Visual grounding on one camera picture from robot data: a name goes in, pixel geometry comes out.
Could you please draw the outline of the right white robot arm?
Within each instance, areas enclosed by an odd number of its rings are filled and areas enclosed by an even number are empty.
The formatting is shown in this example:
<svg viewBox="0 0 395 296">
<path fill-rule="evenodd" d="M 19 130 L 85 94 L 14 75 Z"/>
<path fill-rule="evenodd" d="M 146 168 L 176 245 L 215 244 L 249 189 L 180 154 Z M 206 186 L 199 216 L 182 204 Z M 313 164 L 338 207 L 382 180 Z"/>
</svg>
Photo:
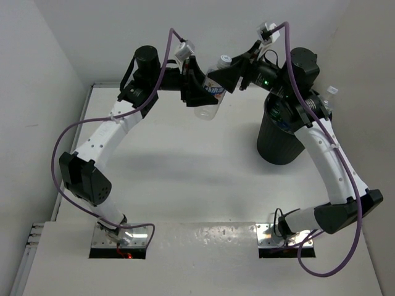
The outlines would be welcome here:
<svg viewBox="0 0 395 296">
<path fill-rule="evenodd" d="M 236 57 L 222 57 L 219 66 L 203 73 L 195 56 L 181 65 L 181 96 L 192 107 L 215 107 L 223 91 L 254 84 L 268 91 L 257 137 L 260 156 L 274 165 L 287 165 L 307 152 L 318 170 L 328 202 L 282 214 L 273 227 L 283 239 L 304 230 L 334 234 L 360 223 L 383 201 L 356 174 L 337 140 L 331 112 L 313 89 L 320 69 L 312 51 L 297 47 L 284 65 L 269 61 L 261 42 Z"/>
</svg>

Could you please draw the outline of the clear bottle red blue label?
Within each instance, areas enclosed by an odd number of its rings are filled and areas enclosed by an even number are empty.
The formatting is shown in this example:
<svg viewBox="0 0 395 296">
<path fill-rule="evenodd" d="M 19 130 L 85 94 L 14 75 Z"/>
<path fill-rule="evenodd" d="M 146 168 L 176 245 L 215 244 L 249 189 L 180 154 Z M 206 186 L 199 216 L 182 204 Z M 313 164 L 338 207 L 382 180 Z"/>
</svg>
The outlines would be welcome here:
<svg viewBox="0 0 395 296">
<path fill-rule="evenodd" d="M 217 104 L 196 107 L 194 109 L 194 114 L 201 120 L 209 121 L 216 116 L 220 104 L 226 94 L 226 90 L 220 84 L 210 79 L 208 77 L 208 74 L 210 72 L 229 67 L 231 65 L 231 61 L 232 58 L 230 56 L 221 55 L 217 63 L 215 65 L 210 66 L 209 69 L 207 70 L 206 77 L 204 79 L 202 86 L 208 93 L 210 93 L 210 95 L 214 96 L 214 98 L 217 100 Z"/>
</svg>

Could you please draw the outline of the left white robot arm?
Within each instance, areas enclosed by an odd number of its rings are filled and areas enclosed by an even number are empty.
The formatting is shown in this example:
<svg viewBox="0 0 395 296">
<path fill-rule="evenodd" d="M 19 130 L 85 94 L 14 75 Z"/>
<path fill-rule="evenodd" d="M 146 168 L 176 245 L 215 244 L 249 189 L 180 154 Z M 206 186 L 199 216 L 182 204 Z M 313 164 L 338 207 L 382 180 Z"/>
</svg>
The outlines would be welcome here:
<svg viewBox="0 0 395 296">
<path fill-rule="evenodd" d="M 213 103 L 213 97 L 202 87 L 203 81 L 191 42 L 182 41 L 174 58 L 163 62 L 155 47 L 139 47 L 120 82 L 120 93 L 109 115 L 100 119 L 99 127 L 82 145 L 59 157 L 65 188 L 89 206 L 88 212 L 111 238 L 119 238 L 132 225 L 110 199 L 112 184 L 103 173 L 108 160 L 151 111 L 160 90 L 179 91 L 187 107 Z"/>
</svg>

